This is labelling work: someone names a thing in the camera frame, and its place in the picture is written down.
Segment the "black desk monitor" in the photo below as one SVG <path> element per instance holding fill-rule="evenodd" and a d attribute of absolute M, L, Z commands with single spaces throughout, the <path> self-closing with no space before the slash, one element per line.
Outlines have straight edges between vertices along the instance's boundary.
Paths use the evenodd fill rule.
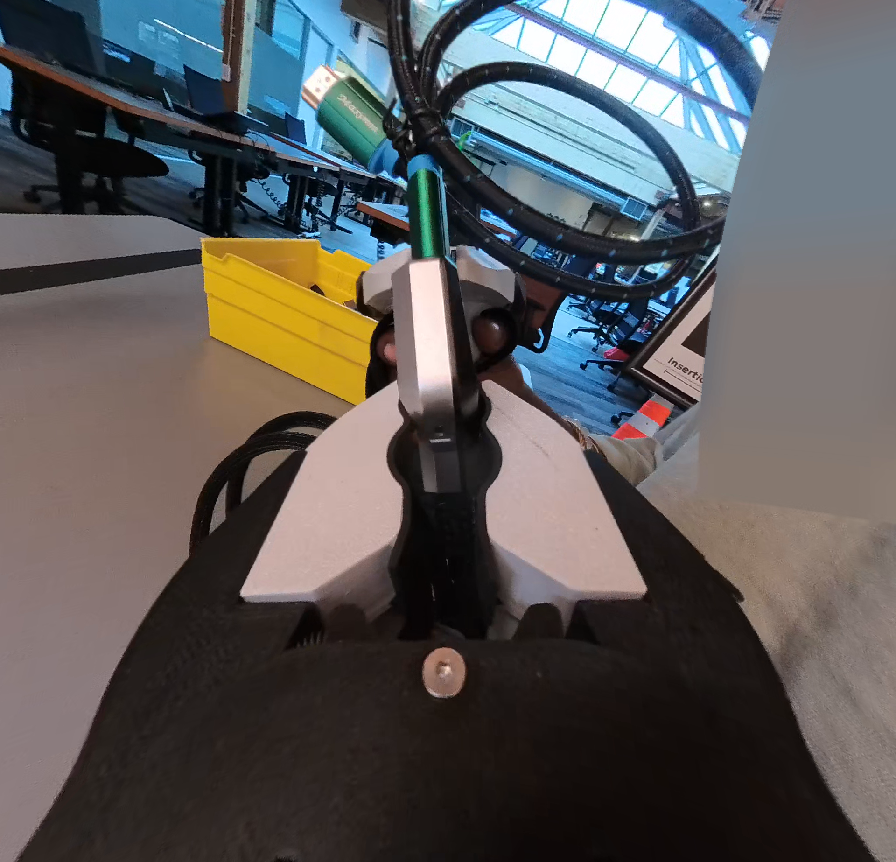
<path fill-rule="evenodd" d="M 1 0 L 1 29 L 7 46 L 73 72 L 97 72 L 81 14 L 46 0 Z"/>

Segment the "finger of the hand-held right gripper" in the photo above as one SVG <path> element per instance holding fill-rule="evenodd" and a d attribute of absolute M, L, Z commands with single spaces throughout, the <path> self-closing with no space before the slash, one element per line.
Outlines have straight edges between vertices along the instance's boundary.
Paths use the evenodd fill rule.
<path fill-rule="evenodd" d="M 400 260 L 380 260 L 359 275 L 356 309 L 363 315 L 386 315 L 393 308 L 392 275 Z"/>
<path fill-rule="evenodd" d="M 455 265 L 466 311 L 521 307 L 526 291 L 519 276 L 490 254 L 470 245 L 455 247 Z"/>

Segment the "person's right hand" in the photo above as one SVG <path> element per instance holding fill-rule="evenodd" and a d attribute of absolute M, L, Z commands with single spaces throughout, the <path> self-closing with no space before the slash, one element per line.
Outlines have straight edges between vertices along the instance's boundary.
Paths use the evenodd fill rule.
<path fill-rule="evenodd" d="M 471 336 L 479 380 L 494 383 L 532 407 L 542 408 L 541 398 L 527 384 L 514 357 L 513 330 L 500 319 L 482 315 L 473 322 Z"/>

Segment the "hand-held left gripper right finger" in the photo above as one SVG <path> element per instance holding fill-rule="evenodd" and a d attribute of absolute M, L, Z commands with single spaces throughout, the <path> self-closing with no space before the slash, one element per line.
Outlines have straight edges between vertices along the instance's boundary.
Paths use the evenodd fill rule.
<path fill-rule="evenodd" d="M 580 601 L 642 599 L 644 578 L 579 443 L 502 386 L 482 390 L 501 451 L 486 514 L 502 610 L 520 621 L 548 603 L 568 624 Z"/>

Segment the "orange traffic cone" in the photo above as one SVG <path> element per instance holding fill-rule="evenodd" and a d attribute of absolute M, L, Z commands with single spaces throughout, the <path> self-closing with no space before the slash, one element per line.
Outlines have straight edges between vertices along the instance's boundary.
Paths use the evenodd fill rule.
<path fill-rule="evenodd" d="M 674 409 L 666 399 L 659 395 L 648 397 L 636 411 L 620 411 L 611 418 L 616 429 L 614 439 L 639 439 L 655 436 L 669 420 Z"/>

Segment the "braided hdmi cable green plugs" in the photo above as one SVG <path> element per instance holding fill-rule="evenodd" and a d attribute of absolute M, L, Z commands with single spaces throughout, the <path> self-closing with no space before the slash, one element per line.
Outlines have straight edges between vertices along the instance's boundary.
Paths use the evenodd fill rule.
<path fill-rule="evenodd" d="M 672 263 L 671 273 L 645 283 L 638 290 L 662 290 L 672 284 L 697 255 L 721 243 L 725 218 L 700 225 L 699 204 L 693 183 L 668 142 L 635 109 L 611 94 L 546 64 L 494 62 L 457 74 L 443 87 L 436 73 L 444 54 L 462 33 L 492 12 L 521 0 L 463 0 L 441 16 L 419 50 L 411 39 L 410 0 L 386 0 L 387 49 L 402 117 L 392 113 L 394 102 L 384 103 L 348 76 L 328 66 L 319 67 L 303 87 L 304 99 L 315 109 L 320 127 L 371 172 L 391 172 L 397 166 L 407 178 L 409 236 L 414 261 L 450 260 L 449 227 L 462 238 L 491 254 L 512 271 L 568 292 L 586 293 L 585 279 L 561 274 L 498 240 L 462 200 L 445 192 L 459 190 L 475 203 L 503 219 L 523 236 L 549 248 L 595 258 L 599 263 L 644 265 Z M 623 0 L 643 5 L 661 15 L 674 28 L 708 49 L 745 99 L 747 113 L 756 106 L 763 71 L 752 52 L 717 18 L 691 0 Z M 534 84 L 561 91 L 612 117 L 637 137 L 657 158 L 678 196 L 684 232 L 657 240 L 600 237 L 567 226 L 511 196 L 475 167 L 456 145 L 446 119 L 467 92 L 498 83 Z"/>

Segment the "yellow plastic bin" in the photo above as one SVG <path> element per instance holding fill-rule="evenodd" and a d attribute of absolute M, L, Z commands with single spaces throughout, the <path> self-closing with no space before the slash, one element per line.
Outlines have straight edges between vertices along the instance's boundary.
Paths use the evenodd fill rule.
<path fill-rule="evenodd" d="M 357 309 L 371 264 L 313 239 L 203 238 L 209 336 L 351 405 L 376 321 Z"/>

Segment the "dark framed white panel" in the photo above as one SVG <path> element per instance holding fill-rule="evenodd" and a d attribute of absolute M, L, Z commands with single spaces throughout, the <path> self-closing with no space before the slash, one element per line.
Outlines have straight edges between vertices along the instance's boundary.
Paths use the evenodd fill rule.
<path fill-rule="evenodd" d="M 713 251 L 682 300 L 623 368 L 623 375 L 681 409 L 701 398 L 720 251 Z"/>

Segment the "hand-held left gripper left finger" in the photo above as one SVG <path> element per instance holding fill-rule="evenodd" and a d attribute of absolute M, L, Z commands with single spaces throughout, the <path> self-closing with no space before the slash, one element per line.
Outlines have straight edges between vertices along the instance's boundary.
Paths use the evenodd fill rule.
<path fill-rule="evenodd" d="M 402 490 L 387 462 L 403 419 L 387 386 L 321 432 L 287 490 L 241 587 L 245 602 L 343 605 L 369 621 L 390 606 L 389 560 Z"/>

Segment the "black office chair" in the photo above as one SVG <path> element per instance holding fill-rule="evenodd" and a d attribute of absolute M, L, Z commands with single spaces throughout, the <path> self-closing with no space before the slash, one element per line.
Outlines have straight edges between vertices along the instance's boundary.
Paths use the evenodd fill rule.
<path fill-rule="evenodd" d="M 142 213 L 126 199 L 129 178 L 165 177 L 158 156 L 128 141 L 106 136 L 106 106 L 31 73 L 13 71 L 10 127 L 28 145 L 53 154 L 56 184 L 34 184 L 23 192 L 30 203 L 56 193 L 63 214 L 84 214 L 95 203 L 100 214 Z"/>

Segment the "wooden desk with black legs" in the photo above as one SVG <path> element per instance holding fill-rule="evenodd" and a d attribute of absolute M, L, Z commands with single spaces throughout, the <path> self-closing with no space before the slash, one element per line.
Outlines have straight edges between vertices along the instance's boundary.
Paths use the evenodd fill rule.
<path fill-rule="evenodd" d="M 285 204 L 285 229 L 301 232 L 301 212 L 316 198 L 315 193 L 309 192 L 311 183 L 321 184 L 326 179 L 333 179 L 336 187 L 332 215 L 318 209 L 313 209 L 312 214 L 322 225 L 328 224 L 331 230 L 341 229 L 338 214 L 344 182 L 339 164 L 333 166 L 313 153 L 300 151 L 289 146 L 285 140 L 264 133 L 250 131 L 240 135 L 221 130 L 166 109 L 154 99 L 45 62 L 27 51 L 6 44 L 1 45 L 1 62 L 23 81 L 50 84 L 56 92 L 77 95 L 125 117 L 123 133 L 202 153 L 209 159 L 213 174 L 223 173 L 222 162 L 227 159 L 232 162 L 258 160 L 272 173 L 294 175 Z"/>
<path fill-rule="evenodd" d="M 359 201 L 356 203 L 355 209 L 364 218 L 364 222 L 369 226 L 371 237 L 377 242 L 391 246 L 409 244 L 409 217 L 406 206 Z M 514 228 L 490 213 L 483 213 L 480 220 L 503 240 L 512 242 L 518 236 L 518 232 Z"/>

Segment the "black hdmi switch box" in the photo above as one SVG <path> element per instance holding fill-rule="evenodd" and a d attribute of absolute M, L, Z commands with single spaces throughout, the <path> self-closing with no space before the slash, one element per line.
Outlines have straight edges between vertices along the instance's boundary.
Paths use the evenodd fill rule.
<path fill-rule="evenodd" d="M 497 570 L 487 536 L 486 493 L 500 468 L 487 430 L 490 412 L 471 356 L 461 286 L 448 260 L 411 261 L 392 276 L 399 411 L 389 469 L 402 490 L 399 533 L 389 560 L 404 634 L 440 624 L 482 638 L 497 608 Z M 281 418 L 244 442 L 208 478 L 196 505 L 192 549 L 208 537 L 220 495 L 235 500 L 249 464 L 264 453 L 304 460 L 323 425 L 309 413 Z"/>

